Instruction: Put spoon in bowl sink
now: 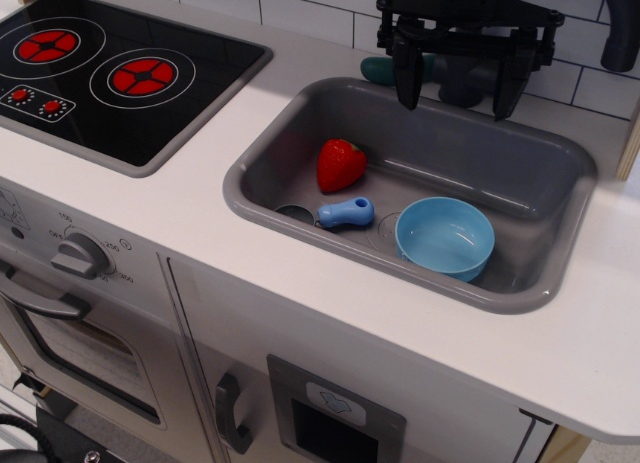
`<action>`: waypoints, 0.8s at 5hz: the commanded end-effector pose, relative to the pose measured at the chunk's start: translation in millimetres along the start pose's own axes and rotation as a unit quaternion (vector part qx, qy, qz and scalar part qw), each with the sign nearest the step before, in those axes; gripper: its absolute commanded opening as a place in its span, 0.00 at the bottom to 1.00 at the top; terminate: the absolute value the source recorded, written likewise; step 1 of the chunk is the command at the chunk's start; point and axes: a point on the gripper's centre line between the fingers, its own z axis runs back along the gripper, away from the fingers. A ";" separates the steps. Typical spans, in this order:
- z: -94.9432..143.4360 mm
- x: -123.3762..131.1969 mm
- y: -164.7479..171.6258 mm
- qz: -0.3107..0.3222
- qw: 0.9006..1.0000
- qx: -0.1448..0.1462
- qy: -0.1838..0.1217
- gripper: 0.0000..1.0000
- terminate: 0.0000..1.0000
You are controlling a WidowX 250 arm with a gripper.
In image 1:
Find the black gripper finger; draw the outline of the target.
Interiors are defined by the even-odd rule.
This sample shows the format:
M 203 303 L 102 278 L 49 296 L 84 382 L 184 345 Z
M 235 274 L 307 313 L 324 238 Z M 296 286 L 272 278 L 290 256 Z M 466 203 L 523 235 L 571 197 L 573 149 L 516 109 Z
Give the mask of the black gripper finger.
M 496 80 L 493 112 L 496 121 L 509 118 L 524 92 L 534 70 L 538 50 L 538 29 L 513 29 L 507 40 Z
M 393 36 L 392 61 L 399 102 L 409 110 L 417 107 L 424 76 L 419 42 L 398 27 Z

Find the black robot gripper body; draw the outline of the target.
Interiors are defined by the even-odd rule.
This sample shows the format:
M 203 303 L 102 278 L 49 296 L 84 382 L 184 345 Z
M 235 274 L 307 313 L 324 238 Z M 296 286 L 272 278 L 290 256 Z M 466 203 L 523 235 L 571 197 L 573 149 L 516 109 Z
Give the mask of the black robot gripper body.
M 423 53 L 498 60 L 518 70 L 549 66 L 565 17 L 522 0 L 377 0 L 378 46 L 408 69 Z

